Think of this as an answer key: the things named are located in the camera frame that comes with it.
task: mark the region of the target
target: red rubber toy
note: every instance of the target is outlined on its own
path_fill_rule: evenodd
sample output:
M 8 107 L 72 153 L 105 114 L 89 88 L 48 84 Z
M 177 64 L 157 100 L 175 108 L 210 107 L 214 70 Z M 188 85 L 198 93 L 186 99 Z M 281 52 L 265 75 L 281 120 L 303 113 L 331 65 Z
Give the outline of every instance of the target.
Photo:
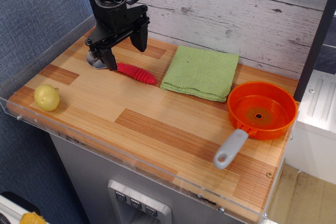
M 147 84 L 156 84 L 156 78 L 147 70 L 124 63 L 117 63 L 117 66 L 119 72 L 129 75 L 135 80 L 142 81 Z

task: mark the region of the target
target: orange pan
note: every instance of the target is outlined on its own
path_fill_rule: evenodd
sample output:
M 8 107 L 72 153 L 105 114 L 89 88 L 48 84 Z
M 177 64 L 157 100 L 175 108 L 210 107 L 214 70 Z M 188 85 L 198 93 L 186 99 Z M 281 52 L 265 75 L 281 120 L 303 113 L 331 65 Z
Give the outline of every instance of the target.
M 267 82 L 247 82 L 227 99 L 229 118 L 236 129 L 218 149 L 214 165 L 225 169 L 246 140 L 272 140 L 284 135 L 295 121 L 296 101 L 286 90 Z

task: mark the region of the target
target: screw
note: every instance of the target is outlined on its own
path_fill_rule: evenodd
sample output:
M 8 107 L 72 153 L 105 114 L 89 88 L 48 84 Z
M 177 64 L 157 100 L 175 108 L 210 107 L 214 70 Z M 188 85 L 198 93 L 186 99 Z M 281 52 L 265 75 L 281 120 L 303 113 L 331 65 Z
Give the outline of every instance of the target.
M 268 178 L 273 178 L 273 173 L 271 173 L 271 172 L 267 172 L 267 173 L 266 173 L 266 176 L 267 176 Z

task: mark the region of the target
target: gray handle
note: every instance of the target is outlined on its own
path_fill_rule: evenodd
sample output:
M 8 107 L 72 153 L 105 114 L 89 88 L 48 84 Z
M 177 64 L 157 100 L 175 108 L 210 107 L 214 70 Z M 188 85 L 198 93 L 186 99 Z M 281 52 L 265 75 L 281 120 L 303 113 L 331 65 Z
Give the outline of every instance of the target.
M 218 169 L 225 169 L 237 155 L 243 144 L 248 139 L 248 134 L 236 129 L 221 145 L 214 156 L 214 165 Z

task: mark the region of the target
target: green cloth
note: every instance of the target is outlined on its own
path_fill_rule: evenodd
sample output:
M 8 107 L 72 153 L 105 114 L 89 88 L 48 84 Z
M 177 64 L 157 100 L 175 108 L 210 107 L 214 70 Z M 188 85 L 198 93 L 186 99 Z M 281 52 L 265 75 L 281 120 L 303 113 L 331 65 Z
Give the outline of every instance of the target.
M 239 55 L 179 46 L 161 89 L 225 102 Z

